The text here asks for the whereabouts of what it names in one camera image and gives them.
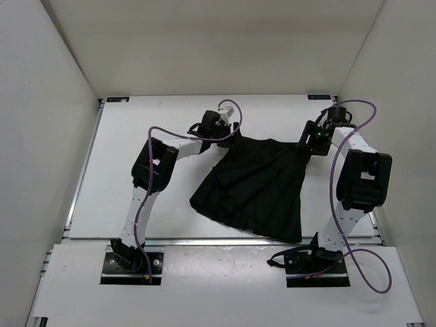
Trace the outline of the black pleated skirt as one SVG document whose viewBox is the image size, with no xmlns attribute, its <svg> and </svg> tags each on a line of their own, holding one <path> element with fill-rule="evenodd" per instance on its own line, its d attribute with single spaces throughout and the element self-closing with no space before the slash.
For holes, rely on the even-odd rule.
<svg viewBox="0 0 436 327">
<path fill-rule="evenodd" d="M 287 243 L 302 240 L 300 192 L 310 150 L 297 142 L 237 135 L 191 196 L 199 214 Z"/>
</svg>

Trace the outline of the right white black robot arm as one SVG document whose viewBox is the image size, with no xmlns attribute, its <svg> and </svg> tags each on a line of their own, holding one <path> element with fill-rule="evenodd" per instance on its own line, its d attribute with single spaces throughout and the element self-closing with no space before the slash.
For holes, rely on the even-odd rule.
<svg viewBox="0 0 436 327">
<path fill-rule="evenodd" d="M 329 180 L 332 215 L 309 245 L 280 252 L 284 263 L 271 258 L 269 266 L 292 269 L 302 277 L 316 276 L 343 259 L 343 247 L 355 225 L 387 196 L 392 157 L 369 146 L 352 124 L 352 114 L 338 104 L 307 121 L 299 144 L 311 154 L 326 156 L 330 147 L 344 162 L 338 179 Z"/>
</svg>

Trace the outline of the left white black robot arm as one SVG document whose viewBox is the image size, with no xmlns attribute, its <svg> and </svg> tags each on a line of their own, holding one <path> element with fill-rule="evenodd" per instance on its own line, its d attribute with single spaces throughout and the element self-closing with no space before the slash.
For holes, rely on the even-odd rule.
<svg viewBox="0 0 436 327">
<path fill-rule="evenodd" d="M 131 205 L 120 235 L 110 241 L 117 264 L 127 273 L 143 268 L 152 275 L 150 257 L 144 250 L 146 227 L 157 196 L 168 186 L 178 160 L 207 151 L 212 144 L 228 146 L 239 124 L 231 124 L 234 108 L 207 110 L 187 133 L 176 134 L 158 126 L 148 131 L 148 139 L 131 169 Z"/>
</svg>

